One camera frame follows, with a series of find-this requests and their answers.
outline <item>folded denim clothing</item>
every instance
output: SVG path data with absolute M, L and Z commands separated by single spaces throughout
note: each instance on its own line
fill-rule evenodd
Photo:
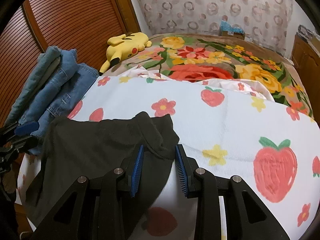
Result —
M 62 85 L 79 69 L 76 60 L 76 49 L 71 49 L 70 51 L 63 50 L 61 52 L 61 60 L 56 72 L 52 74 L 44 87 L 35 95 L 28 109 L 20 118 L 20 124 L 38 121 L 40 119 L 52 100 L 59 93 Z
M 38 120 L 40 125 L 39 129 L 31 133 L 31 135 L 38 138 L 38 146 L 30 149 L 29 153 L 33 155 L 41 154 L 42 143 L 49 124 L 57 116 L 67 116 L 70 114 L 76 104 L 81 100 L 83 95 L 99 76 L 96 69 L 91 68 L 84 63 L 81 63 L 78 66 L 79 69 L 70 78 L 70 80 L 61 87 L 61 91 Z
M 76 49 L 61 50 L 49 47 L 38 57 L 38 64 L 14 103 L 7 124 L 39 122 L 39 129 L 31 135 L 38 138 L 38 146 L 29 153 L 39 155 L 44 135 L 57 116 L 67 116 L 99 76 L 88 65 L 78 64 Z
M 57 46 L 50 46 L 45 53 L 39 55 L 38 64 L 27 78 L 22 91 L 4 122 L 4 125 L 12 124 L 21 117 L 29 101 L 35 93 L 44 85 L 60 62 L 61 49 Z

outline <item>cardboard box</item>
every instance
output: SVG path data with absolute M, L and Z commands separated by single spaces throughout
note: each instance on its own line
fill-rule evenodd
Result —
M 231 32 L 231 31 L 221 31 L 220 35 L 223 37 L 234 37 L 234 38 L 238 38 L 241 40 L 244 40 L 245 38 L 245 33 L 237 33 L 237 32 Z

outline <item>pikachu plush toy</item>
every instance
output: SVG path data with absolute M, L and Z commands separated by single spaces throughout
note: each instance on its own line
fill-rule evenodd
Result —
M 152 43 L 144 33 L 127 33 L 112 37 L 108 40 L 107 61 L 100 68 L 100 73 L 105 73 L 109 68 L 120 61 L 133 57 L 145 47 L 151 47 Z

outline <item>white blanket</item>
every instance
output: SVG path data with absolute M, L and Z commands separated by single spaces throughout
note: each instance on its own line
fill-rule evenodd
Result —
M 128 76 L 98 78 L 70 118 L 131 119 L 141 111 L 170 114 L 186 154 L 216 176 L 241 176 L 291 240 L 308 228 L 320 199 L 320 131 L 311 118 L 231 90 Z M 130 239 L 193 239 L 196 206 L 195 199 L 184 197 L 173 165 L 166 186 Z M 222 201 L 220 206 L 226 239 Z

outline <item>metal screw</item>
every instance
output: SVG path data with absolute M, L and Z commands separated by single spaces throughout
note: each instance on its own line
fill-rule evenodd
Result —
M 79 182 L 79 183 L 84 183 L 86 180 L 87 180 L 86 176 L 80 176 L 80 177 L 78 178 L 78 182 Z
M 205 173 L 205 169 L 203 169 L 203 168 L 197 168 L 197 169 L 196 169 L 196 173 L 198 173 L 198 174 L 204 174 L 204 173 Z
M 238 175 L 235 175 L 235 176 L 233 176 L 232 177 L 232 180 L 234 181 L 234 182 L 240 182 L 242 179 L 241 179 L 241 177 L 240 176 L 238 176 Z
M 115 169 L 113 170 L 113 172 L 114 172 L 115 174 L 121 174 L 121 173 L 123 172 L 123 169 L 121 169 L 121 168 L 115 168 Z

